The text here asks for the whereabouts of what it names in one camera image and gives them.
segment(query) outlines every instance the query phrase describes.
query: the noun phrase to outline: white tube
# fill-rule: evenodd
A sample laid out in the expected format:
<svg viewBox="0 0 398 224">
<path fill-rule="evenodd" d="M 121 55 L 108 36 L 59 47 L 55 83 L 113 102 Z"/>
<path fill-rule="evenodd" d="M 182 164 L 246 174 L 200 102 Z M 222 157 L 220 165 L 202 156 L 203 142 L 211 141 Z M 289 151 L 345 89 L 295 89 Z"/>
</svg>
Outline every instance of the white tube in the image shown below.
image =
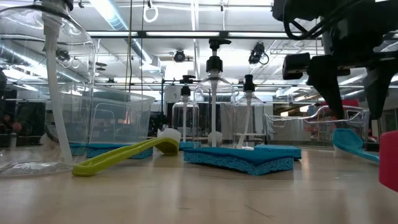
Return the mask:
<svg viewBox="0 0 398 224">
<path fill-rule="evenodd" d="M 211 146 L 217 146 L 217 135 L 216 135 L 216 97 L 217 97 L 217 81 L 211 84 Z"/>
<path fill-rule="evenodd" d="M 182 141 L 185 142 L 187 140 L 187 99 L 183 99 L 183 124 L 182 124 Z"/>
<path fill-rule="evenodd" d="M 239 138 L 238 142 L 238 149 L 241 149 L 243 146 L 243 141 L 246 135 L 248 135 L 248 129 L 249 129 L 249 122 L 250 122 L 250 115 L 251 115 L 251 92 L 247 92 L 246 96 L 248 98 L 248 113 L 246 114 L 246 124 L 244 126 L 244 134 Z"/>
<path fill-rule="evenodd" d="M 49 79 L 49 90 L 50 99 L 52 104 L 52 111 L 55 120 L 55 126 L 57 127 L 58 139 L 60 141 L 60 147 L 64 163 L 73 163 L 72 153 L 69 148 L 69 142 L 67 137 L 67 130 L 65 129 L 65 123 L 63 122 L 62 106 L 60 101 L 60 94 L 58 92 L 58 80 L 57 80 L 57 62 L 55 49 L 57 47 L 57 28 L 45 26 L 45 49 L 47 52 L 47 76 Z"/>
</svg>

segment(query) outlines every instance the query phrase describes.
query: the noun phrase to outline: ceiling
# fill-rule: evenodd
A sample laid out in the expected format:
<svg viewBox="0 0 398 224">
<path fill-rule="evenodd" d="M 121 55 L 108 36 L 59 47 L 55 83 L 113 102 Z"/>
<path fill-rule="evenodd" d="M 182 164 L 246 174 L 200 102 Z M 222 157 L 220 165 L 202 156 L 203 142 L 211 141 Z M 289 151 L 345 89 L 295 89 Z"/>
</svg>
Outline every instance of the ceiling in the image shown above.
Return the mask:
<svg viewBox="0 0 398 224">
<path fill-rule="evenodd" d="M 196 15 L 192 16 L 192 1 L 196 1 L 198 8 Z M 30 4 L 32 0 L 19 1 L 0 1 L 0 9 L 9 6 L 19 6 Z M 106 22 L 104 17 L 90 4 L 90 1 L 82 1 L 84 9 L 77 6 L 75 0 L 75 8 L 71 12 L 72 18 L 77 21 L 86 30 L 112 30 L 111 26 Z M 130 0 L 115 0 L 121 17 L 128 24 L 130 21 Z M 221 12 L 222 1 L 215 0 L 153 0 L 153 6 L 159 11 L 159 16 L 154 22 L 146 22 L 143 20 L 144 2 L 133 0 L 132 8 L 132 30 L 228 30 L 228 31 L 283 31 L 283 24 L 272 17 L 271 0 L 224 0 L 224 11 Z M 147 17 L 152 18 L 154 10 L 147 11 Z M 313 27 L 315 21 L 299 21 L 305 28 Z M 208 40 L 197 39 L 194 44 L 193 39 L 138 39 L 142 48 L 151 55 L 157 56 L 162 62 L 162 70 L 157 73 L 142 72 L 139 68 L 141 62 L 137 55 L 132 53 L 132 82 L 144 83 L 160 83 L 162 76 L 167 74 L 167 66 L 172 65 L 172 55 L 176 50 L 184 50 L 185 54 L 191 61 L 195 60 L 195 49 L 197 50 L 196 62 L 198 64 L 198 78 L 204 78 L 206 74 L 206 61 L 212 55 L 208 45 Z M 265 49 L 269 56 L 267 65 L 250 66 L 248 58 L 250 51 L 257 42 L 264 43 Z M 130 76 L 129 66 L 127 66 L 127 50 L 128 45 L 124 39 L 95 39 L 98 45 L 98 62 L 106 63 L 108 66 L 106 71 L 98 71 L 95 78 L 97 82 L 105 82 L 108 78 L 114 78 L 118 83 L 124 83 L 126 74 Z M 311 56 L 322 55 L 323 47 L 320 40 L 269 40 L 269 39 L 234 39 L 230 45 L 222 45 L 218 55 L 224 63 L 223 77 L 231 83 L 237 83 L 238 80 L 251 73 L 254 75 L 254 82 L 257 84 L 303 84 L 307 79 L 305 76 L 301 80 L 285 81 L 282 79 L 282 64 L 287 54 L 309 52 Z M 185 69 L 188 74 L 195 74 L 194 63 L 186 63 Z M 347 77 L 339 77 L 339 82 L 345 80 L 355 80 L 354 77 L 362 75 L 363 69 L 356 69 Z M 179 79 L 180 75 L 176 74 L 174 78 Z M 361 79 L 347 84 L 360 83 Z M 133 90 L 141 89 L 140 86 L 132 86 Z M 145 87 L 148 90 L 158 90 L 160 86 Z M 260 91 L 273 91 L 278 88 L 258 88 Z M 313 93 L 310 90 L 297 89 L 297 96 L 309 96 Z"/>
</svg>

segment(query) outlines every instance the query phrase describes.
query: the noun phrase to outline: table surface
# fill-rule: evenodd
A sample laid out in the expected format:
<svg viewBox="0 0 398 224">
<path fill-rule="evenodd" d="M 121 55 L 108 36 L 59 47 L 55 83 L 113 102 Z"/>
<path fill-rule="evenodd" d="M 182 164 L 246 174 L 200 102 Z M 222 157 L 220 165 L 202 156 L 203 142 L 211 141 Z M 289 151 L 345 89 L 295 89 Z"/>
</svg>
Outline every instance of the table surface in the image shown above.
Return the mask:
<svg viewBox="0 0 398 224">
<path fill-rule="evenodd" d="M 94 177 L 0 179 L 0 223 L 398 223 L 398 193 L 377 165 L 302 155 L 294 170 L 260 177 L 155 152 Z"/>
</svg>

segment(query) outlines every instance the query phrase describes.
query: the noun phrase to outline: blue sponge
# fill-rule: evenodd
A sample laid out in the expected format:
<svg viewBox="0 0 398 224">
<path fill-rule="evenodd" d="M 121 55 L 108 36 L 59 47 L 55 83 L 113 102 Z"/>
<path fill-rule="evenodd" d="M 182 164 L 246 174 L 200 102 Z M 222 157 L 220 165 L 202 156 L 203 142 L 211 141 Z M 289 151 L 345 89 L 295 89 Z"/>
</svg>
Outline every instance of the blue sponge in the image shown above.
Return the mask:
<svg viewBox="0 0 398 224">
<path fill-rule="evenodd" d="M 200 142 L 180 142 L 179 149 L 183 151 L 184 149 L 192 149 L 194 147 L 200 147 Z"/>
<path fill-rule="evenodd" d="M 129 144 L 70 144 L 70 149 L 73 156 L 80 156 L 81 152 L 87 150 L 87 158 L 92 158 L 104 154 L 105 152 L 112 151 L 113 149 L 118 149 L 120 147 L 130 146 Z M 146 149 L 141 153 L 130 157 L 130 159 L 145 159 L 153 155 L 154 150 L 151 147 Z"/>
<path fill-rule="evenodd" d="M 292 156 L 276 156 L 262 151 L 203 147 L 184 149 L 184 161 L 237 169 L 250 175 L 293 169 Z"/>
<path fill-rule="evenodd" d="M 293 156 L 294 159 L 301 159 L 301 148 L 295 146 L 257 145 L 255 151 L 263 151 L 276 156 Z"/>
</svg>

